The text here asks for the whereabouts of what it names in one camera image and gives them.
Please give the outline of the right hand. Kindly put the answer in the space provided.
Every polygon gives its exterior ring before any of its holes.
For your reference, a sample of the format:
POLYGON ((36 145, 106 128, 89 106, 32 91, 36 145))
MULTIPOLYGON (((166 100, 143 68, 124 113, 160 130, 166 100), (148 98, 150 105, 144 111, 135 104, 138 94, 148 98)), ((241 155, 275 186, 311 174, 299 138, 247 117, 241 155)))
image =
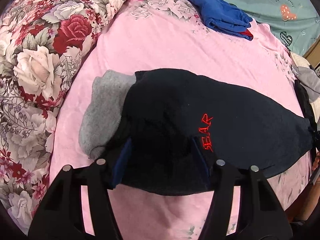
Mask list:
POLYGON ((312 174, 310 177, 310 181, 313 185, 315 185, 316 181, 319 178, 319 152, 317 152, 316 154, 315 161, 313 162, 311 170, 312 170, 312 174))

